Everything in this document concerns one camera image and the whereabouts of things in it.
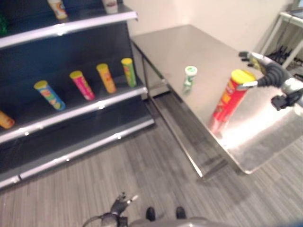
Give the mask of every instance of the green chip canister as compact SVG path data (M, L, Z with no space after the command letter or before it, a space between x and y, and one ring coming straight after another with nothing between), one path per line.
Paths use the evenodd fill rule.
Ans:
M128 86L135 87L137 85L137 82L136 82L136 75L134 73L133 60L131 58L123 58L121 60L121 63L123 65Z

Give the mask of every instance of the yellow lid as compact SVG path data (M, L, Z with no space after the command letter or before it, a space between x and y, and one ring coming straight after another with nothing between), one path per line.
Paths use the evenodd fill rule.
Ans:
M96 68L97 68L98 71L108 70L108 65L105 64L105 63L102 63L102 64L97 65Z
M132 60L131 58L123 58L123 59L121 60L121 63L122 63L122 64L125 64L125 65L128 65L128 64L133 63L133 60Z
M246 82L255 81L256 78L253 73L246 70L234 70L232 71L232 80L237 84L243 84Z
M70 73L70 78L72 79L76 79L76 78L79 78L79 77L82 77L83 74L80 70L77 70L77 71L74 71L74 72L71 72Z
M47 81L46 80L41 80L38 81L37 83L35 83L34 88L35 89L42 89L45 88L47 86Z

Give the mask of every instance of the orange chip canister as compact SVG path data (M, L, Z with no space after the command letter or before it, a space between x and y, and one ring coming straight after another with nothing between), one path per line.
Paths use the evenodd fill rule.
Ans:
M48 85L46 80L35 83L34 88L53 106L56 110L63 110L65 103L59 98L54 90Z
M227 122L236 107L244 98L247 89L237 90L237 86L246 82L255 81L254 75L246 70L234 70L232 71L232 77L229 80L223 95L213 113L213 119L211 122L212 132L216 132L221 128L221 125Z
M15 124L15 121L0 110L0 126L5 129L10 129Z
M113 78L110 74L108 65L105 63L97 65L97 71L103 81L103 84L108 93L114 93L117 91Z
M95 98L94 93L92 92L89 84L87 83L81 71L77 70L72 72L70 74L70 78L72 79L72 81L74 81L74 83L76 84L76 86L78 87L78 89L83 94L86 100L93 100Z

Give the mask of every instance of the white wall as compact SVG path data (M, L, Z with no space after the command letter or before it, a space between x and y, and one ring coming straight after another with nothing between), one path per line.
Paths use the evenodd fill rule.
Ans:
M293 0L125 0L138 12L131 35L192 24L237 50L259 51Z
M175 27L181 24L175 0L124 0L138 13L138 21L128 21L131 36Z

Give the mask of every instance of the store shelf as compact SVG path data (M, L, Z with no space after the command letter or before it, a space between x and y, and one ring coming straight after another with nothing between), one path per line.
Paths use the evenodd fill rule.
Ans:
M19 118L15 118L16 124L9 130L0 130L0 144L7 141L28 136L33 132L45 129L48 126L66 121L83 114L102 110L116 103L125 101L132 97L146 94L146 87L138 80L138 86L131 88L126 83L125 76L115 78L117 92L108 94L104 89L95 92L93 101L86 101L80 92L75 89L66 95L68 101L63 111L54 110L44 99L39 97L36 102L24 107L24 112Z
M70 13L66 20L61 21L54 15L20 21L9 26L8 35L0 38L0 49L136 18L135 11L119 4L116 14L106 14L103 9L89 8Z
M154 124L143 102L133 101L112 107L106 113L93 112L84 119L72 119L23 142L26 154L20 169L21 179L67 163L85 153Z
M1 144L0 188L67 163L153 124L145 104L140 97L135 97L104 111L69 119L40 133Z

